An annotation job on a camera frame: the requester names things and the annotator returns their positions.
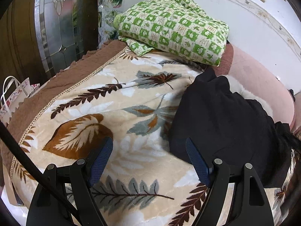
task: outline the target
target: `green and white checkered fabric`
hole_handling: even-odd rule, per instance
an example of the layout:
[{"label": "green and white checkered fabric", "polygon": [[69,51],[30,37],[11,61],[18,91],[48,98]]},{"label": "green and white checkered fabric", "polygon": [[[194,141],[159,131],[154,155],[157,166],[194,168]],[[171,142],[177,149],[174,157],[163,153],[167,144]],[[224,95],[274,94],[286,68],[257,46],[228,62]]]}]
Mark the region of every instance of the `green and white checkered fabric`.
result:
[{"label": "green and white checkered fabric", "polygon": [[138,56],[157,48],[216,66],[229,34],[226,23],[207,16],[193,0],[139,2],[118,22],[119,39],[126,41]]}]

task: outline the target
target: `white bag handle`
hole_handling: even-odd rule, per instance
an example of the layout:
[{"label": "white bag handle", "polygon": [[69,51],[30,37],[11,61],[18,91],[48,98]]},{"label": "white bag handle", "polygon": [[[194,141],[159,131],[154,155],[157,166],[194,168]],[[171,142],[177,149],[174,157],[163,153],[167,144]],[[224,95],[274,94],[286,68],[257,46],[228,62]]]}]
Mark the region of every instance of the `white bag handle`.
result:
[{"label": "white bag handle", "polygon": [[[4,87],[5,87],[5,83],[8,79],[11,79],[9,81],[9,83],[7,84],[5,90],[4,90]],[[16,85],[16,88],[19,89],[21,88],[23,90],[23,92],[25,93],[26,97],[28,97],[28,94],[27,92],[25,91],[25,89],[23,88],[22,84],[17,80],[17,78],[15,78],[14,76],[8,76],[5,80],[4,80],[4,83],[3,83],[3,88],[2,88],[2,96],[1,96],[1,99],[0,99],[0,103],[1,103],[1,108],[3,107],[3,104],[2,104],[2,99],[4,101],[4,105],[5,105],[5,108],[6,108],[6,111],[8,112],[8,114],[10,115],[11,117],[11,111],[9,109],[9,107],[7,106],[7,103],[6,103],[6,99],[5,99],[5,94],[6,92],[8,91],[8,89],[10,88],[10,86],[13,84],[13,82],[15,83]]]}]

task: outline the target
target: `blue gripper pad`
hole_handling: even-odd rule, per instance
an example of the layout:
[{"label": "blue gripper pad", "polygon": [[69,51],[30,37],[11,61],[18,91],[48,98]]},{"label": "blue gripper pad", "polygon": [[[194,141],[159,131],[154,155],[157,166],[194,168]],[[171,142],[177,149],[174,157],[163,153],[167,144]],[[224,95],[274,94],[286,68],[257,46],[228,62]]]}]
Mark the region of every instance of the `blue gripper pad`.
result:
[{"label": "blue gripper pad", "polygon": [[90,178],[89,178],[89,185],[92,187],[94,184],[99,182],[100,177],[108,163],[109,157],[113,151],[113,140],[108,138],[106,143],[104,144],[103,148],[99,152],[97,158],[95,159],[93,165],[91,166],[90,170]]},{"label": "blue gripper pad", "polygon": [[209,168],[190,138],[186,139],[186,152],[193,167],[195,168],[200,182],[205,184],[207,187],[210,187],[211,182],[209,179]]}]

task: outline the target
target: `white fluffy fabric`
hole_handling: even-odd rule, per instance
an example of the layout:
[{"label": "white fluffy fabric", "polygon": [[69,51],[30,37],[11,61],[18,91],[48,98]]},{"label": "white fluffy fabric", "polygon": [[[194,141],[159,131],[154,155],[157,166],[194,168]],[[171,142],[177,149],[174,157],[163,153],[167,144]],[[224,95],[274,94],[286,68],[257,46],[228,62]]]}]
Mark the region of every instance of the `white fluffy fabric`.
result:
[{"label": "white fluffy fabric", "polygon": [[241,85],[239,83],[238,80],[236,80],[234,77],[230,76],[230,75],[225,75],[225,77],[227,77],[229,85],[230,85],[230,91],[232,93],[237,92],[239,93],[244,99],[255,99],[257,100],[261,106],[263,107],[263,109],[267,112],[267,114],[270,117],[273,117],[273,110],[270,107],[270,105],[263,100],[260,97],[255,96],[254,94],[252,94],[250,91],[246,90],[243,85]]}]

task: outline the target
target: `silver screw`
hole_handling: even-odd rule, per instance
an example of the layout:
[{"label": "silver screw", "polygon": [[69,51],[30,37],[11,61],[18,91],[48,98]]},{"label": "silver screw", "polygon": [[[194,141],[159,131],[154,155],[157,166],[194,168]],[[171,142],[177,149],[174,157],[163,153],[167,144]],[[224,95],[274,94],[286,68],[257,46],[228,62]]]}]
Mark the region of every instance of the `silver screw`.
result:
[{"label": "silver screw", "polygon": [[47,169],[48,169],[48,170],[51,170],[51,169],[53,169],[54,167],[55,167],[54,164],[49,164],[49,165],[47,166]]},{"label": "silver screw", "polygon": [[245,166],[246,166],[246,168],[248,168],[248,169],[252,169],[252,167],[253,167],[252,164],[250,164],[250,163],[246,163]]},{"label": "silver screw", "polygon": [[78,159],[77,161],[76,161],[76,164],[78,164],[78,165],[82,165],[82,164],[84,164],[85,163],[85,159]]},{"label": "silver screw", "polygon": [[215,159],[214,162],[215,162],[215,164],[218,164],[218,165],[223,163],[223,161],[219,158]]}]

